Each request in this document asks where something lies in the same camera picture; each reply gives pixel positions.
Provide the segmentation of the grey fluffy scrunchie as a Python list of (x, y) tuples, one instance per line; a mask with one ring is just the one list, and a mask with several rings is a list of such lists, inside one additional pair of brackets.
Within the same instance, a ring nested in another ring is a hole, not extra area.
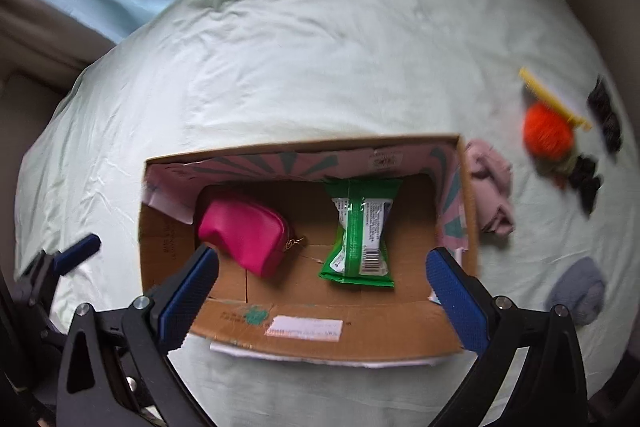
[(564, 306), (576, 326), (591, 324), (604, 308), (606, 283), (590, 257), (573, 263), (552, 287), (546, 308)]

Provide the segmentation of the magenta zip pouch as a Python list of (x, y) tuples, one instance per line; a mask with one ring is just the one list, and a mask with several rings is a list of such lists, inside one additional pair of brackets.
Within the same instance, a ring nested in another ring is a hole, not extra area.
[(214, 245), (246, 271), (272, 277), (284, 258), (291, 229), (288, 222), (260, 202), (216, 197), (207, 205), (198, 239)]

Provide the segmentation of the pink fabric scrunchie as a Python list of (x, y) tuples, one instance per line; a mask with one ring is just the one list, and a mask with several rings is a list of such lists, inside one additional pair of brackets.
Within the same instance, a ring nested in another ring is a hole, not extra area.
[(484, 140), (471, 140), (465, 157), (474, 192), (476, 220), (483, 233), (499, 237), (515, 229), (512, 191), (512, 166), (498, 150)]

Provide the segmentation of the orange fluffy pom-pom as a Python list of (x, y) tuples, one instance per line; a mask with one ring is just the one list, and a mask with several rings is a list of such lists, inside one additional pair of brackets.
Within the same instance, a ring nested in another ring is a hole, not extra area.
[(542, 103), (535, 103), (526, 110), (523, 141), (530, 155), (548, 161), (564, 159), (575, 144), (572, 126)]

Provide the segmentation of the green wet wipes pack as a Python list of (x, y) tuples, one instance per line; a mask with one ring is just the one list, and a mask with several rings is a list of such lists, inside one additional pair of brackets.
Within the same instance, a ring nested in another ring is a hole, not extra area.
[(393, 288), (384, 227), (401, 179), (344, 179), (324, 184), (337, 211), (336, 242), (320, 279), (337, 284)]

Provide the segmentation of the yellow-rimmed white round pad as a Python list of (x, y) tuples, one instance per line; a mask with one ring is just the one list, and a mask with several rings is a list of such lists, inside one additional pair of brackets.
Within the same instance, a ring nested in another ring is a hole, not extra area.
[(521, 67), (518, 70), (518, 77), (523, 81), (525, 88), (540, 103), (554, 110), (555, 113), (564, 118), (567, 124), (585, 131), (592, 129), (592, 122), (586, 116), (586, 113), (579, 109), (563, 93), (536, 77), (526, 67)]

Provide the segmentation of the black patterned scrunchie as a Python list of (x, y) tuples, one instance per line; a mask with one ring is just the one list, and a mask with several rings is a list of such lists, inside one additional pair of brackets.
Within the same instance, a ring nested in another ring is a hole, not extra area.
[(610, 92), (608, 92), (605, 79), (602, 76), (597, 78), (596, 85), (588, 95), (587, 104), (593, 115), (596, 116), (606, 150), (611, 155), (617, 154), (623, 144), (622, 129), (620, 129), (620, 120), (612, 105)]

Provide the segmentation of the open cardboard box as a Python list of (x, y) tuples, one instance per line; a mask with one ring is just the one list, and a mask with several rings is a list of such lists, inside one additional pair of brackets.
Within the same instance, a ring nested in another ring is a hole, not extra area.
[[(323, 280), (338, 213), (326, 181), (398, 178), (383, 237), (390, 288)], [(195, 251), (209, 199), (241, 194), (291, 225), (293, 246), (270, 277), (219, 256), (192, 332), (252, 357), (403, 365), (446, 357), (460, 341), (426, 278), (427, 253), (460, 251), (477, 270), (475, 205), (459, 135), (254, 145), (149, 159), (139, 219), (142, 285), (176, 273)]]

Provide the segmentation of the light green bed sheet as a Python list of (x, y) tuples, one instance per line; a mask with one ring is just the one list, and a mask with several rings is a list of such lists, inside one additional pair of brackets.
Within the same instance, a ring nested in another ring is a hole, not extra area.
[(522, 147), (528, 68), (583, 106), (611, 77), (564, 0), (179, 0), (88, 67), (26, 153), (16, 191), (16, 263), (88, 233), (102, 248), (62, 280), (53, 321), (79, 303), (125, 306), (141, 291), (143, 165), (153, 157), (242, 145), (459, 133), (514, 168), (516, 228), (486, 243), (480, 277), (539, 308), (580, 257), (608, 289), (579, 333), (590, 392), (625, 351), (639, 301), (639, 153), (630, 126), (606, 153), (579, 142), (604, 184), (585, 217), (536, 173)]

